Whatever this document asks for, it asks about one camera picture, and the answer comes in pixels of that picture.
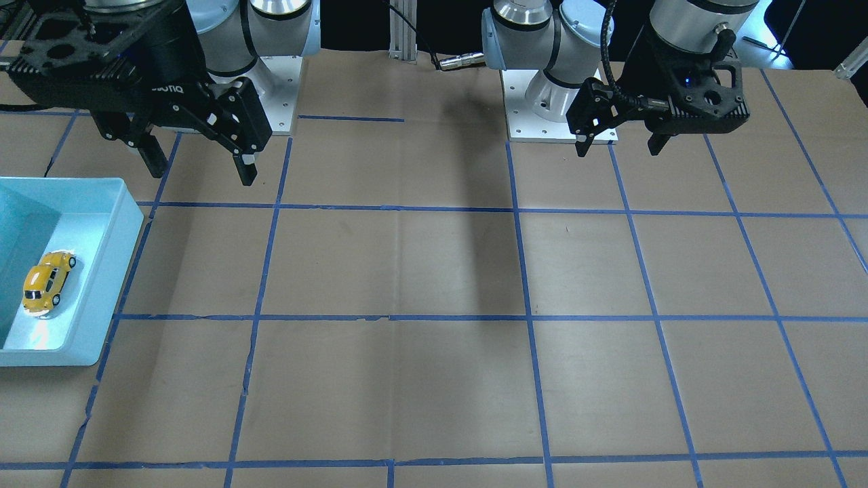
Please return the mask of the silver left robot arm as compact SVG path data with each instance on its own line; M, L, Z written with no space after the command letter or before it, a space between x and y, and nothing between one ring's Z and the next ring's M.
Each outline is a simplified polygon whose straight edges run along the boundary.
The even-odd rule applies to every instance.
M495 1L481 14L492 69L536 71L536 112L564 121L578 157L596 137L642 121L648 151L678 135L729 134L750 117L738 29L754 1L655 1L621 68L612 71L616 2Z

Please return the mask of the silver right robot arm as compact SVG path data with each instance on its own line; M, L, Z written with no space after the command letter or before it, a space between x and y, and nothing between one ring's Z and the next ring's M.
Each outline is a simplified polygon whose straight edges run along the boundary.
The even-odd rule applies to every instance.
M232 153L241 181L272 136L249 72L264 56L384 39L391 1L18 1L32 26L2 69L31 103L4 113L85 109L100 135L136 151L161 178L153 127L193 129Z

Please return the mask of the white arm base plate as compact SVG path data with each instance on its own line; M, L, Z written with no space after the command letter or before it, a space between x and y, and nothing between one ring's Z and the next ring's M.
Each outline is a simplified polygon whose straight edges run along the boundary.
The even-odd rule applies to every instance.
M300 56L265 56L241 74L256 87L272 130L270 139L292 135L303 68Z
M577 89L558 86L536 69L503 70L501 78L509 141L576 142L566 123L566 111Z

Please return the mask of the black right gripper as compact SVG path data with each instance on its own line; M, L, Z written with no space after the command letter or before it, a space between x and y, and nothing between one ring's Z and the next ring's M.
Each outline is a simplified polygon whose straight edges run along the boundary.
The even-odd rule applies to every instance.
M3 69L33 102L91 111L100 136L137 152L153 178L164 176L168 162L151 132L168 125L219 143L241 184L254 183L257 154L273 135L269 118L250 78L211 84L186 2L28 6L34 24Z

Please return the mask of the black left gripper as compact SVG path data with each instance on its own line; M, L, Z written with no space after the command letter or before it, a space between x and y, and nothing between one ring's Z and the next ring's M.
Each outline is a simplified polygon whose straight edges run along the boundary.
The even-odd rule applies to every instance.
M587 78L568 108L566 121L576 136L577 157L586 157L599 134L651 113L649 100L665 103L663 111L646 120L652 157L676 135L738 129L750 112L741 63L730 54L735 39L729 28L713 32L710 52L694 54L673 47L653 28L642 28L621 71L620 88L626 95Z

